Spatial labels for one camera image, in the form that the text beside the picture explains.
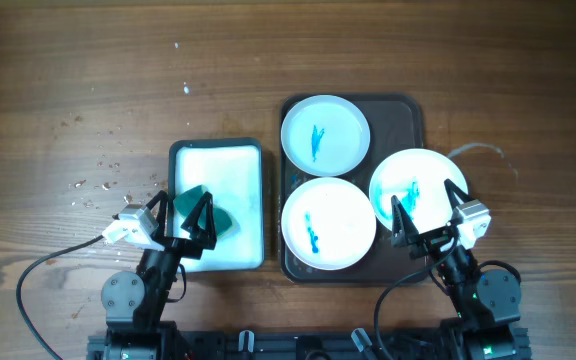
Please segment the brown plastic tray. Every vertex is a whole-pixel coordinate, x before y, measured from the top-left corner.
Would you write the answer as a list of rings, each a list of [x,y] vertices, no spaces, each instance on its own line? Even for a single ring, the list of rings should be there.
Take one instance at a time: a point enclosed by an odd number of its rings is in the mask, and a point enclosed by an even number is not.
[[[371,144],[366,157],[341,176],[365,194],[374,170],[389,155],[424,145],[423,117],[416,101],[401,93],[344,94],[367,119]],[[387,285],[426,265],[424,258],[412,260],[404,248],[391,245],[391,231],[378,224],[370,250],[352,266],[334,271],[315,269],[299,260],[280,236],[279,259],[282,273],[292,282],[307,285]]]

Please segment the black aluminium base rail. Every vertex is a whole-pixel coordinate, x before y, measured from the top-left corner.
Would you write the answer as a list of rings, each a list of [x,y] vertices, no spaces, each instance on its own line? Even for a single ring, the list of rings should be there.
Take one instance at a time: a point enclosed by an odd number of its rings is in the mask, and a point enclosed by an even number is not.
[[[520,359],[533,356],[528,331],[461,333],[455,329],[399,329],[383,338],[357,328],[353,332],[239,334],[220,331],[179,332],[164,344],[153,335],[144,340],[92,336],[88,359]]]

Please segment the green yellow sponge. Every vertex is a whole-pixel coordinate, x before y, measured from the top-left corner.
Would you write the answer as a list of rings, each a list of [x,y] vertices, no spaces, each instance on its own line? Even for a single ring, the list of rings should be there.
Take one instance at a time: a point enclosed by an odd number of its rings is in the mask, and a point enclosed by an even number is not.
[[[186,220],[193,208],[207,191],[208,188],[205,185],[198,185],[183,192],[174,199],[173,206],[176,215],[179,217],[179,224],[182,224]],[[232,216],[216,204],[213,205],[213,219],[218,240],[224,238],[235,230],[235,221]]]

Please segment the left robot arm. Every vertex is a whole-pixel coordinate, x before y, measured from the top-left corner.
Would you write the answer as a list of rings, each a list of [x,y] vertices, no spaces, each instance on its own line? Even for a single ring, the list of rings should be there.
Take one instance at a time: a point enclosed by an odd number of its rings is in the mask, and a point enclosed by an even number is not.
[[[181,228],[189,233],[187,238],[165,234],[168,207],[168,193],[161,191],[143,206],[127,205],[102,232],[109,243],[124,240],[143,250],[135,271],[111,276],[102,288],[106,323],[112,331],[155,331],[165,306],[178,301],[169,293],[177,276],[185,274],[181,260],[199,259],[216,246],[211,193],[199,198],[182,223]]]

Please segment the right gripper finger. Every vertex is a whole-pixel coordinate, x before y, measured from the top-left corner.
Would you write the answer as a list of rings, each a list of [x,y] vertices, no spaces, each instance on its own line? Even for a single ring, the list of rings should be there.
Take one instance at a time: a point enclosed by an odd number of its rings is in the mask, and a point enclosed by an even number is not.
[[[392,236],[393,247],[407,247],[416,242],[418,230],[396,195],[391,197],[392,205]]]
[[[457,186],[451,179],[444,181],[444,188],[452,208],[451,221],[454,223],[463,222],[463,206],[470,202],[470,196]]]

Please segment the white plate blue smear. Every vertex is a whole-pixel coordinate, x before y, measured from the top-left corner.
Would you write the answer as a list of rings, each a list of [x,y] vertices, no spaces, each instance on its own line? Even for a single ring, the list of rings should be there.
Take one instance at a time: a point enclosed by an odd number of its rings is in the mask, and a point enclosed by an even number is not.
[[[427,149],[398,151],[373,172],[369,199],[378,221],[392,229],[391,197],[396,196],[419,233],[444,225],[452,215],[444,181],[468,193],[461,170],[444,155]]]

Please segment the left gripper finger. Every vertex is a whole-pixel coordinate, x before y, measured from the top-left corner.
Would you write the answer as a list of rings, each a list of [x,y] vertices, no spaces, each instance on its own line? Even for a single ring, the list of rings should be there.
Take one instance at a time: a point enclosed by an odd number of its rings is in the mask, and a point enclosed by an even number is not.
[[[190,215],[182,223],[181,229],[189,234],[189,239],[198,242],[204,249],[213,250],[217,242],[217,232],[213,219],[213,196],[206,192]]]
[[[160,190],[151,200],[146,203],[146,207],[150,211],[157,209],[157,214],[155,217],[157,222],[157,230],[154,233],[154,238],[162,238],[165,236],[168,203],[168,193],[164,190]]]

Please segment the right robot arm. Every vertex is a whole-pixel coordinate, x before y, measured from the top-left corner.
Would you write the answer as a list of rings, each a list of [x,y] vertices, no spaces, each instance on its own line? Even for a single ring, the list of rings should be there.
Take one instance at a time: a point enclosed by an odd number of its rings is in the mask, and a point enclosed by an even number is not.
[[[520,320],[519,271],[498,260],[480,263],[472,254],[490,225],[489,209],[449,179],[444,188],[452,214],[445,225],[424,233],[399,198],[391,197],[391,243],[407,247],[413,259],[432,259],[423,271],[457,313],[434,331],[408,336],[410,353],[421,359],[530,359],[528,331],[514,325]]]

